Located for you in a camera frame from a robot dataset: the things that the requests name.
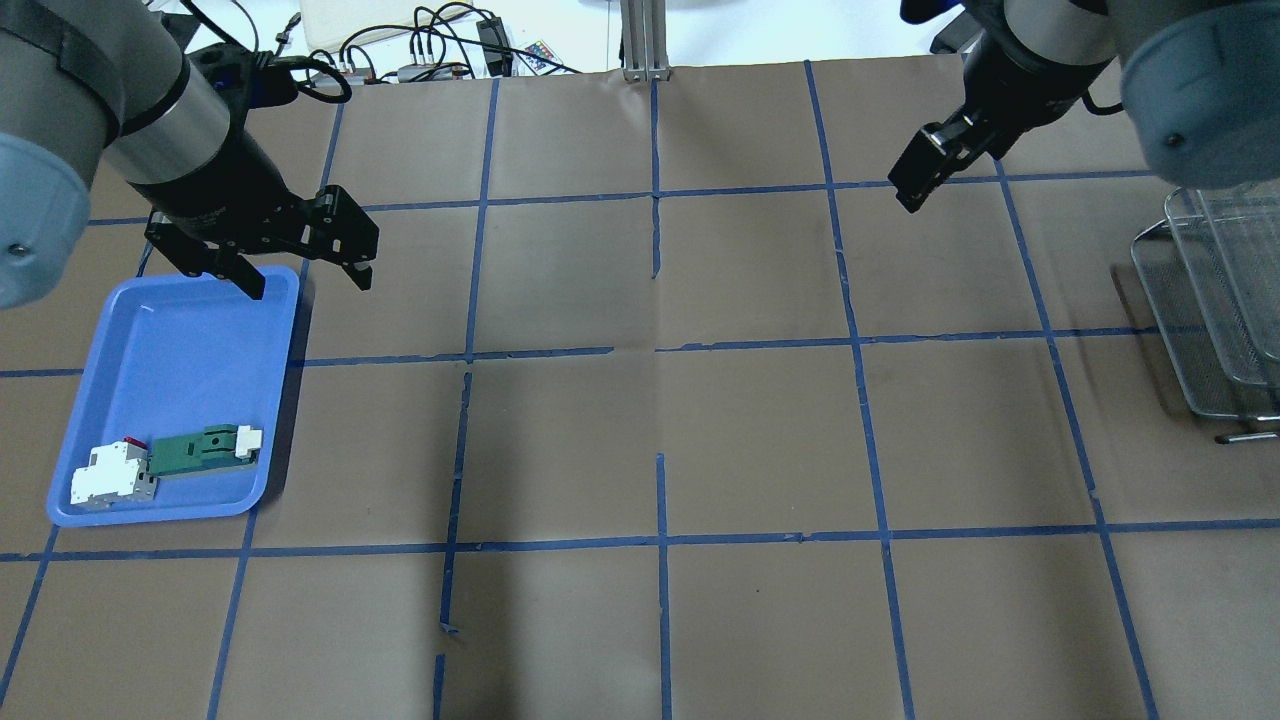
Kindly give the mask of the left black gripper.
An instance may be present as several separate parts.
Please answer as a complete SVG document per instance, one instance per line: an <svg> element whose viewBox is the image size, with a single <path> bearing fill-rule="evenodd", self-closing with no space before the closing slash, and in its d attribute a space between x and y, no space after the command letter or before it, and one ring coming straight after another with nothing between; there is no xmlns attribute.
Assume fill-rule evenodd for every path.
<svg viewBox="0 0 1280 720"><path fill-rule="evenodd" d="M177 266L207 265L255 301L266 281L246 256L268 252L330 263L371 290L378 224L339 184L292 192L247 127L252 110L300 97L296 60L210 45L184 63L148 123L127 126L125 182L164 218L148 223L155 249Z"/></svg>

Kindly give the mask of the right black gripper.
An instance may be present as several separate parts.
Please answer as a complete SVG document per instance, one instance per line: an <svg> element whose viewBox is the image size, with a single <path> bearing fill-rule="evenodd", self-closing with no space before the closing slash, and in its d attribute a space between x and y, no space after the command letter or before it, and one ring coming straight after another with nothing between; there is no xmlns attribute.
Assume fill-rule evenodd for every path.
<svg viewBox="0 0 1280 720"><path fill-rule="evenodd" d="M1027 132L1065 117L1116 55L1108 20L1032 20L1024 40L1006 20L982 20L965 60L960 110L909 140L888 172L909 213L955 173L988 154L1001 159Z"/></svg>

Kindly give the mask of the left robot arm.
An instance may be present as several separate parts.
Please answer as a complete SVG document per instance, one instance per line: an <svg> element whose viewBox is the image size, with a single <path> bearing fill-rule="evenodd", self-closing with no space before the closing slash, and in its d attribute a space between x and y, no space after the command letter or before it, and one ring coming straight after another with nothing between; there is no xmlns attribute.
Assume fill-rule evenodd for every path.
<svg viewBox="0 0 1280 720"><path fill-rule="evenodd" d="M293 193L248 132L251 110L348 102L332 64L227 38L187 53L138 1L5 1L3 306L46 297L108 164L150 206L146 240L182 274L261 299L251 258L288 252L372 286L379 229L340 186Z"/></svg>

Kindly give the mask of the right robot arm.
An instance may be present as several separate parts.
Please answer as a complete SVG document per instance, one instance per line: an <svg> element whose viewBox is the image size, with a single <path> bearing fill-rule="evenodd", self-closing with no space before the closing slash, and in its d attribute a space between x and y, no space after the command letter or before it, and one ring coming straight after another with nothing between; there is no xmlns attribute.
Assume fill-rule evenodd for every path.
<svg viewBox="0 0 1280 720"><path fill-rule="evenodd" d="M966 1L975 46L964 100L890 170L916 211L979 155L1004 158L1061 119L1114 61L1147 167L1193 190L1277 178L1275 1Z"/></svg>

